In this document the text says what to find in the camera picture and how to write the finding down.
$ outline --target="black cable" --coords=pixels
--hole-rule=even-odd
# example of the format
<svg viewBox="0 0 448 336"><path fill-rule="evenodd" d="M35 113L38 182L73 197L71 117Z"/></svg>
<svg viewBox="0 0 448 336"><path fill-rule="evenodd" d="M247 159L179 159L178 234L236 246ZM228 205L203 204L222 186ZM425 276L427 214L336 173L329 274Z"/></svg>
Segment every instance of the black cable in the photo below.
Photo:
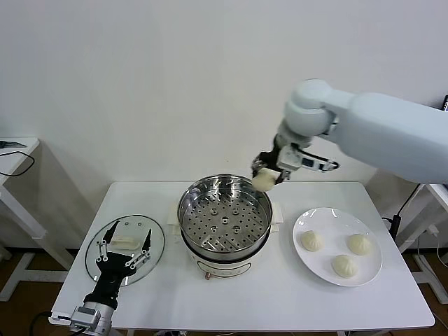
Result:
<svg viewBox="0 0 448 336"><path fill-rule="evenodd" d="M74 334L71 334L70 336L78 336L81 335L82 333L84 333L87 330L87 328L82 328L80 330L78 330L77 332L75 332Z"/></svg>
<svg viewBox="0 0 448 336"><path fill-rule="evenodd" d="M33 167L33 165L34 165L34 163L35 163L35 159L34 159L34 157L32 157L32 156L30 156L30 155L28 155L28 154L25 154L25 153L21 152L20 150L15 150L15 151L13 151L13 152L9 152L9 153L3 153L3 154L0 154L0 156L7 156L7 155L12 155L12 154L22 154L22 155L26 156L27 158L30 158L30 159L32 160L32 162L31 162L31 164L30 164L24 171L20 172L19 174L5 174L5 173L2 173L2 172L0 171L0 175L8 176L8 177L17 177L17 176L20 176L20 175L25 174L26 172L28 172L28 170L29 170L31 167Z"/></svg>
<svg viewBox="0 0 448 336"><path fill-rule="evenodd" d="M51 311L42 311L39 314L35 315L31 323L29 324L29 336L34 336L34 325L36 324L36 321L39 319L39 317L51 317ZM84 333L87 330L87 328L82 328L78 330L77 332L70 334L70 336L78 336Z"/></svg>
<svg viewBox="0 0 448 336"><path fill-rule="evenodd" d="M31 323L29 324L29 336L34 336L34 324L39 319L39 317L51 317L51 311L42 311L39 314L35 315Z"/></svg>
<svg viewBox="0 0 448 336"><path fill-rule="evenodd" d="M387 220L391 224L391 228L389 229L389 233L391 234L393 240L395 240L395 238L397 237L398 229L400 228L400 223L401 223L400 214L401 214L401 211L406 207L406 204L413 198L413 196L415 195L415 193L419 189L420 185L421 185L420 183L416 185L416 187L411 192L411 195L409 195L409 197L406 199L405 203L403 203L403 205L400 207L400 210L398 210L398 213L396 215L393 215L392 219L387 218L387 217L383 217L382 218L382 219Z"/></svg>
<svg viewBox="0 0 448 336"><path fill-rule="evenodd" d="M411 195L409 195L409 197L406 199L405 203L403 203L403 205L401 206L400 210L398 210L397 215L400 215L401 211L405 208L406 204L411 200L412 196L415 195L415 192L417 191L417 189L419 188L421 183L417 184L416 187L414 188L414 190L411 192Z"/></svg>

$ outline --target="wooden floor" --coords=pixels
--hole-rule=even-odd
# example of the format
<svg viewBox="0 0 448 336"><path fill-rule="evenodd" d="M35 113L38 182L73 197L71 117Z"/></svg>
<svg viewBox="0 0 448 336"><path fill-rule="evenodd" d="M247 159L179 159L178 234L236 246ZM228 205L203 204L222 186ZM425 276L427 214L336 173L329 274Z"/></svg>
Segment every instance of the wooden floor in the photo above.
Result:
<svg viewBox="0 0 448 336"><path fill-rule="evenodd" d="M21 253L16 253L11 260L0 262L0 286L6 283L9 275L13 271L15 265L21 258ZM439 276L439 279L448 289L448 268L444 267L437 259L435 254L426 255L429 263ZM412 271L418 271L411 255L405 255L405 260ZM37 253L31 262L29 269L32 270L62 270L62 268L49 255L45 253ZM60 283L37 283L37 282L21 282L15 289L15 292L9 302L0 302L0 331L3 336L26 336L29 331L29 324L36 314L39 312L50 311L53 302L56 300L57 294L61 288ZM442 305L437 301L432 290L427 285L420 285L420 289L426 298L430 308L445 323L448 323L448 305ZM154 331L136 331L136 336L152 335ZM189 332L189 336L214 336L217 332ZM50 325L46 318L40 318L35 325L35 336L67 336L70 332L67 328L56 327ZM238 332L234 336L284 336L291 335L268 332ZM298 335L319 335L319 336L336 336L335 332L295 332ZM436 320L436 324L432 328L419 330L400 330L390 332L392 336L448 336L448 330Z"/></svg>

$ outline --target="perforated steamer tray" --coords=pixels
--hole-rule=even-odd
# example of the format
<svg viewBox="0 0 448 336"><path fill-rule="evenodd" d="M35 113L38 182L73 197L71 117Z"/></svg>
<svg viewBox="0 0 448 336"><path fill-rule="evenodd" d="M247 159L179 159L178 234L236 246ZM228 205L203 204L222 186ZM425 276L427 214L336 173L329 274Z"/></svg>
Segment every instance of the perforated steamer tray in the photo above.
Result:
<svg viewBox="0 0 448 336"><path fill-rule="evenodd" d="M250 180L221 174L192 184L178 206L184 241L212 261L235 262L257 251L265 242L272 205Z"/></svg>

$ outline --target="robotic hand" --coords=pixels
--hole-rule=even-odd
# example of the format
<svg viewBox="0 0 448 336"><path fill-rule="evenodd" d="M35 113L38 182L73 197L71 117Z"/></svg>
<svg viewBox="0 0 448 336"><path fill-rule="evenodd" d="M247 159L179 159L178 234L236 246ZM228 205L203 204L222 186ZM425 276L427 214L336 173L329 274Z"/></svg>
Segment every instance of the robotic hand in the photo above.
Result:
<svg viewBox="0 0 448 336"><path fill-rule="evenodd" d="M93 292L85 296L84 305L75 308L71 315L71 331L94 336L109 335L111 317L118 306L117 297L122 280L134 275L140 265L151 258L151 229L141 247L141 252L135 256L107 251L107 245L111 243L119 223L117 220L106 231L103 240L97 242L99 256L96 263L101 275Z"/></svg>
<svg viewBox="0 0 448 336"><path fill-rule="evenodd" d="M417 183L448 183L448 113L379 93L351 94L306 80L286 102L270 152L252 162L253 185L268 191L301 167L329 172L339 164L304 151L312 137Z"/></svg>

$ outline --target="table leg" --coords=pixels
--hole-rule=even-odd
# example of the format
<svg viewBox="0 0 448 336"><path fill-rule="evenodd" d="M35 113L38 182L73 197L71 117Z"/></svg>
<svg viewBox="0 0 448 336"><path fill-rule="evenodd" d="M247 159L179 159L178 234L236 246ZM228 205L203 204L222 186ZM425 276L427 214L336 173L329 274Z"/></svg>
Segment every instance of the table leg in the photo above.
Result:
<svg viewBox="0 0 448 336"><path fill-rule="evenodd" d="M439 208L441 208L441 205L437 201L434 199L429 200L423 210L421 210L414 220L412 220L397 236L395 242L401 253L411 246L431 224L438 224L442 219L442 216L443 218L446 216L445 213L441 213L439 216L434 216L434 213Z"/></svg>
<svg viewBox="0 0 448 336"><path fill-rule="evenodd" d="M440 280L436 277L433 268L423 255L413 255L415 262L419 266L421 272L413 272L412 276L418 284L429 284L435 296L442 305L448 304L448 293Z"/></svg>
<svg viewBox="0 0 448 336"><path fill-rule="evenodd" d="M17 224L45 251L48 252L66 270L74 261L74 257L52 239L47 230L12 196L4 186L0 186L0 200L17 217Z"/></svg>

